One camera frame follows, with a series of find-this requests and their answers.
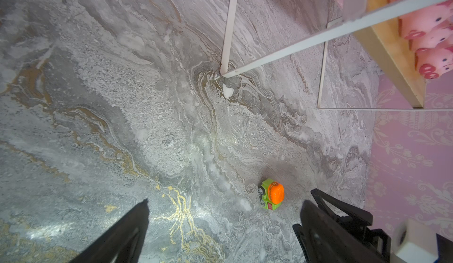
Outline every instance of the toy truck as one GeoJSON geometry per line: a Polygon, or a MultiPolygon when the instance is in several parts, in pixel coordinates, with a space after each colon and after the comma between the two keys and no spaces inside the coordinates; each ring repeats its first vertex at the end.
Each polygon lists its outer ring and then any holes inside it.
{"type": "Polygon", "coordinates": [[[260,194],[261,205],[263,205],[264,209],[269,210],[275,210],[280,207],[283,198],[285,197],[283,185],[270,178],[263,181],[258,187],[258,193],[260,194]]]}

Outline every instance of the shelf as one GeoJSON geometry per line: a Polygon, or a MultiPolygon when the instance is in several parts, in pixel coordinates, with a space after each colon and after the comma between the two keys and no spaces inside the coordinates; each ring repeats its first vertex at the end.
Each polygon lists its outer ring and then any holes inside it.
{"type": "MultiPolygon", "coordinates": [[[[367,0],[366,11],[387,4],[387,0],[367,0]]],[[[415,69],[415,54],[409,41],[398,33],[398,18],[354,32],[368,54],[414,108],[424,107],[426,80],[415,69]]]]}

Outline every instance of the toy truck wheel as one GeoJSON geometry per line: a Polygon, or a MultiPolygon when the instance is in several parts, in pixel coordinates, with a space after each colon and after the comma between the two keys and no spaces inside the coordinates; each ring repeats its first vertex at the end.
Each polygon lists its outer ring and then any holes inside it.
{"type": "Polygon", "coordinates": [[[260,195],[266,194],[266,192],[265,192],[265,190],[264,190],[264,187],[258,187],[258,193],[259,193],[260,195]]]}

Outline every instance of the damask wallpaper pattern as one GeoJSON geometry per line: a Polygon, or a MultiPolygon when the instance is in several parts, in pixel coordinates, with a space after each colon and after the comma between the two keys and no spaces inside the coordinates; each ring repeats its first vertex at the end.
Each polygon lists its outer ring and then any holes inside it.
{"type": "MultiPolygon", "coordinates": [[[[453,75],[428,80],[425,106],[453,108],[453,75]]],[[[409,108],[381,76],[377,107],[409,108]]],[[[453,112],[377,112],[365,209],[392,234],[406,218],[453,239],[453,112]]]]}

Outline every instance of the orange toy truck cab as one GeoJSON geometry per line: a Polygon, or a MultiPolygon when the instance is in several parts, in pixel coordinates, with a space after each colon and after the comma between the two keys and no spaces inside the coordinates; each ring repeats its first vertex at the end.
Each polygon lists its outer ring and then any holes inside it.
{"type": "Polygon", "coordinates": [[[258,193],[262,207],[269,210],[277,209],[285,198],[283,185],[270,178],[261,183],[258,187],[258,193]]]}
{"type": "Polygon", "coordinates": [[[285,197],[285,190],[283,190],[283,185],[274,181],[269,186],[269,199],[274,204],[280,204],[285,197]]]}

